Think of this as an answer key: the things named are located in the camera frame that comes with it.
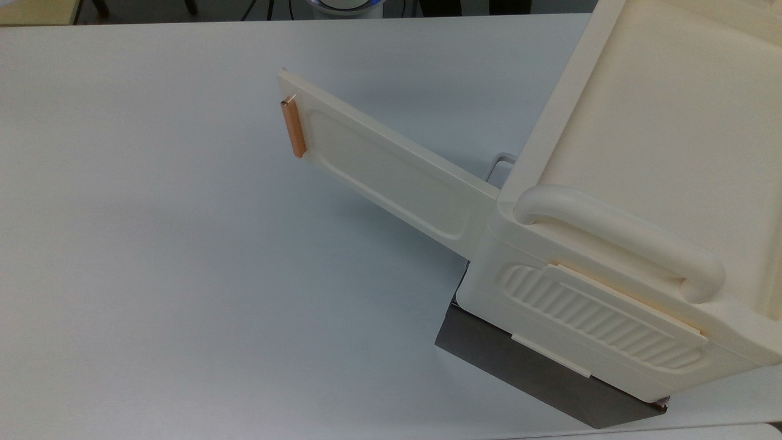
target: black cable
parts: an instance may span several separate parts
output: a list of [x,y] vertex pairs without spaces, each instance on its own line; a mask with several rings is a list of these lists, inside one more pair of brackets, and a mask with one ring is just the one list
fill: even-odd
[[247,20],[247,16],[249,15],[250,10],[253,9],[253,6],[255,6],[255,0],[252,0],[247,7],[247,10],[245,11],[245,15],[242,16],[242,19],[240,21]]
[[269,7],[266,9],[266,21],[271,21],[272,12],[274,12],[274,0],[269,0]]

